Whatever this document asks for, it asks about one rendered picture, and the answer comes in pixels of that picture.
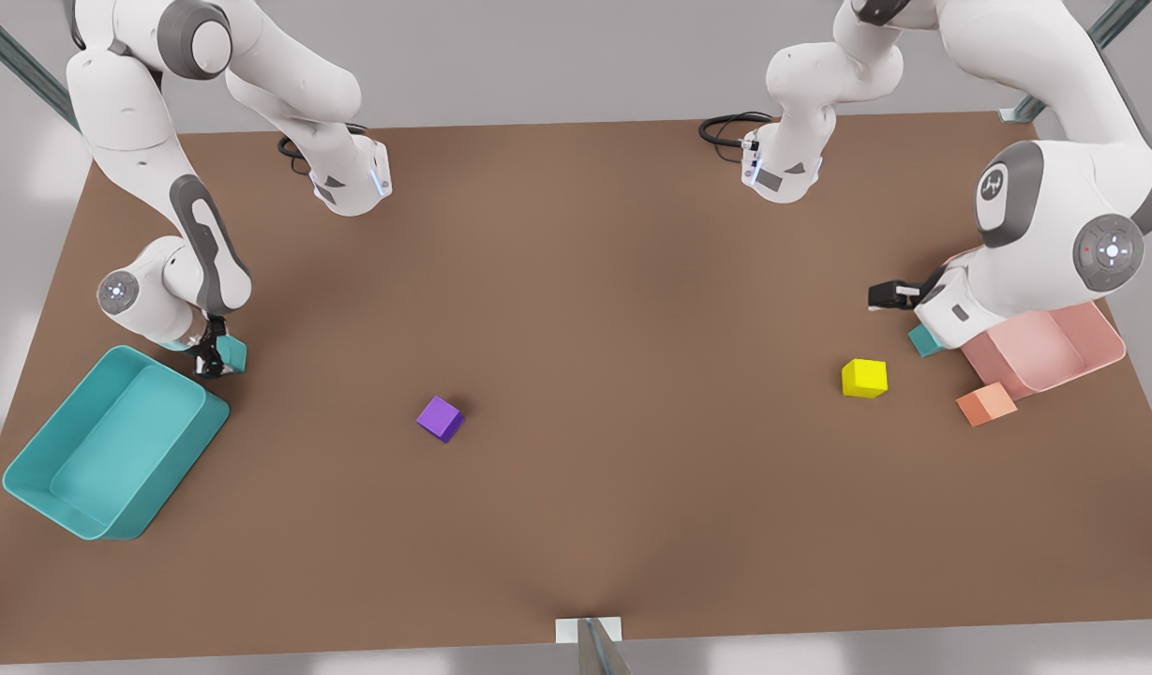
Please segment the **teal rectangular tray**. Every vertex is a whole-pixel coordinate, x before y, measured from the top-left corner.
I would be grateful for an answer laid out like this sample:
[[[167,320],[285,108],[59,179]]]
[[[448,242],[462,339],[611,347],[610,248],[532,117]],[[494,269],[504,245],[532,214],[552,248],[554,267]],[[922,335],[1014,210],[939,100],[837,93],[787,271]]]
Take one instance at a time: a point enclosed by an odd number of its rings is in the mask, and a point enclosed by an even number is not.
[[[130,541],[230,414],[150,355],[103,355],[3,473],[3,488],[83,541]]]

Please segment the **orange cube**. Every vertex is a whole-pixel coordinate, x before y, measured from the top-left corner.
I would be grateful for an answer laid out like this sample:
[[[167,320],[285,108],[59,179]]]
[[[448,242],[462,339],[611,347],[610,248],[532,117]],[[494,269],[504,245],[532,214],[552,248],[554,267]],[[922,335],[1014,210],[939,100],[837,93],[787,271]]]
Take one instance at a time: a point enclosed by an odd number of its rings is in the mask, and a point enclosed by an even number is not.
[[[1016,412],[1017,405],[1005,389],[1003,384],[993,382],[962,395],[956,401],[971,427],[982,426],[988,422]]]

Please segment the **pink rectangular tray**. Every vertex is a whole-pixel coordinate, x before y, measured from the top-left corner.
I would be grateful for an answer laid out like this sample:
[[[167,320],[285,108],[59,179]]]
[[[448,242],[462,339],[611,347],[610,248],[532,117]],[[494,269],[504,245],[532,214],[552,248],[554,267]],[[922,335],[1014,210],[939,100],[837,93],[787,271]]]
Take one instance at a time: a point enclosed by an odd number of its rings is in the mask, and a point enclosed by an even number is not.
[[[1107,367],[1126,357],[1127,347],[1101,308],[1087,302],[1013,317],[961,351],[983,384],[1001,384],[1017,401]]]

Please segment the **yellow cube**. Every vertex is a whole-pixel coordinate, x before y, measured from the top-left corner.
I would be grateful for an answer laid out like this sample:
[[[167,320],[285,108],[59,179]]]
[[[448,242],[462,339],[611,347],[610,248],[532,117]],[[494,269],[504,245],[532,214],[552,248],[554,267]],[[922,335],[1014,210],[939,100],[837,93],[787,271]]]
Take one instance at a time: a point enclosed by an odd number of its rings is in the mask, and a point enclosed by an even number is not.
[[[841,387],[846,397],[878,399],[889,390],[887,363],[851,359],[842,367]]]

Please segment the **purple cube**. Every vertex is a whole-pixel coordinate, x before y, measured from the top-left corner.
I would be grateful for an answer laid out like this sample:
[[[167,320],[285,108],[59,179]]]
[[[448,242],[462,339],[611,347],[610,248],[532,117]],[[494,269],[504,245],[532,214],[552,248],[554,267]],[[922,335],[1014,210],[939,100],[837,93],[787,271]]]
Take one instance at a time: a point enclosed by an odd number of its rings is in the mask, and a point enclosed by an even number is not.
[[[438,395],[430,399],[416,418],[420,428],[426,428],[430,435],[435,437],[442,443],[450,442],[452,437],[456,435],[464,422],[464,414],[461,414],[456,405],[452,405],[450,402],[438,397]]]

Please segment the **silver frame post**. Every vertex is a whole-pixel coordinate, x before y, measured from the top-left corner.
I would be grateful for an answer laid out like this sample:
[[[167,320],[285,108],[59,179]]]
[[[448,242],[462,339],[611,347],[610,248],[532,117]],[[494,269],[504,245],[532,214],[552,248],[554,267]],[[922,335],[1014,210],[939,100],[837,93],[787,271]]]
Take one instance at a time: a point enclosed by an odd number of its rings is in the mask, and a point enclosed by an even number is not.
[[[1129,26],[1142,12],[1149,8],[1152,0],[1112,0],[1098,18],[1087,26],[1087,35],[1097,43],[1099,50],[1111,46],[1119,35]],[[1025,96],[1016,107],[998,111],[1001,123],[1031,124],[1047,107],[1046,103],[1033,94]]]
[[[78,120],[74,114],[68,90],[1,23],[0,61],[44,103],[48,103],[50,107],[71,128],[79,131]]]
[[[579,675],[632,675],[619,649],[621,619],[558,619],[555,642],[578,645]]]

